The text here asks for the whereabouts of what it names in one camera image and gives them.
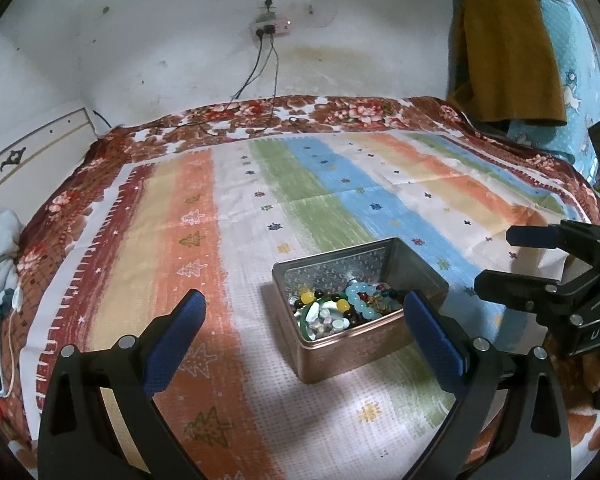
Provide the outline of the copper metal tin box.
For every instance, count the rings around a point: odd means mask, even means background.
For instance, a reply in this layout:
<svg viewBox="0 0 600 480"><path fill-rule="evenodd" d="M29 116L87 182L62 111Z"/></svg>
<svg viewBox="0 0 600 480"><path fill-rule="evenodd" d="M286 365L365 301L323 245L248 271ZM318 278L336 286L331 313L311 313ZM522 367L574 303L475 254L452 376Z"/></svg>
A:
<svg viewBox="0 0 600 480"><path fill-rule="evenodd" d="M321 252L274 264L280 305L276 315L305 384L350 372L411 342L403 300L418 290L440 308L449 284L414 249L397 237ZM300 333L299 318L314 301L336 301L351 327L314 341Z"/></svg>

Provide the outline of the green jade bangle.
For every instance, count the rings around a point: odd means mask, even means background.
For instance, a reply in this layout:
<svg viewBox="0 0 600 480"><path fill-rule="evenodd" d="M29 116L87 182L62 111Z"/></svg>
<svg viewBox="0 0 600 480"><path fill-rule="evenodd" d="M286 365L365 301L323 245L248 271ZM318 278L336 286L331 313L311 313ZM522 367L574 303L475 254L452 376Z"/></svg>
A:
<svg viewBox="0 0 600 480"><path fill-rule="evenodd" d="M336 301L314 301L299 318L301 335L309 341L340 334L351 327Z"/></svg>

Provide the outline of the blue patterned quilt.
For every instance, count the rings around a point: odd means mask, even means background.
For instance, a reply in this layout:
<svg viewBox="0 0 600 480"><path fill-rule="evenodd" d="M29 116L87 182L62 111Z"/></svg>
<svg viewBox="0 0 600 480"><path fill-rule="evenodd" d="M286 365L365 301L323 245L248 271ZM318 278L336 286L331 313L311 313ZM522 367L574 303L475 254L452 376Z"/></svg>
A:
<svg viewBox="0 0 600 480"><path fill-rule="evenodd" d="M589 184L600 182L600 164L588 128L600 121L600 57L576 0L541 0L554 48L567 123L560 127L512 122L506 138L569 162Z"/></svg>

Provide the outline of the brown hanging garment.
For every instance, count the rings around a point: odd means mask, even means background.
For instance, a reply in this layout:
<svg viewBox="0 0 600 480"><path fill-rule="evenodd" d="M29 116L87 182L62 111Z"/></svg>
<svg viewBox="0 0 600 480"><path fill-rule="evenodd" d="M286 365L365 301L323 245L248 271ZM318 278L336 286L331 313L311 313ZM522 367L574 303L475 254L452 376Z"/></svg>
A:
<svg viewBox="0 0 600 480"><path fill-rule="evenodd" d="M463 0L454 23L460 74L449 101L472 122L567 123L541 0Z"/></svg>

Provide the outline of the white headboard panel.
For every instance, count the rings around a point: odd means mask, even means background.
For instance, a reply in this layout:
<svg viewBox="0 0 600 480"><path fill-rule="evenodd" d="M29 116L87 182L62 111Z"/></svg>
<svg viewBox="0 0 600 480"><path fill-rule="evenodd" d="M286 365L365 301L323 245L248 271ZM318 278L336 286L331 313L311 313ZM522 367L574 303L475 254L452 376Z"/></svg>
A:
<svg viewBox="0 0 600 480"><path fill-rule="evenodd" d="M29 221L82 164L96 140L92 114L83 105L71 105L65 113L18 134L0 152L0 208Z"/></svg>

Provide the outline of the wall power socket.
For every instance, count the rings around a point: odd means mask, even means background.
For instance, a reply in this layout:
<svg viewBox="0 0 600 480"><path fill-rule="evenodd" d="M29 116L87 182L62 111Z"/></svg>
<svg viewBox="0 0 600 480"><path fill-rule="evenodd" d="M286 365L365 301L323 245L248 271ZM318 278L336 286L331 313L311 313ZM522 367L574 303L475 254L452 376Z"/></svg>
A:
<svg viewBox="0 0 600 480"><path fill-rule="evenodd" d="M291 19L276 11L274 0L263 0L256 17L249 25L250 34L256 38L288 36L291 29Z"/></svg>

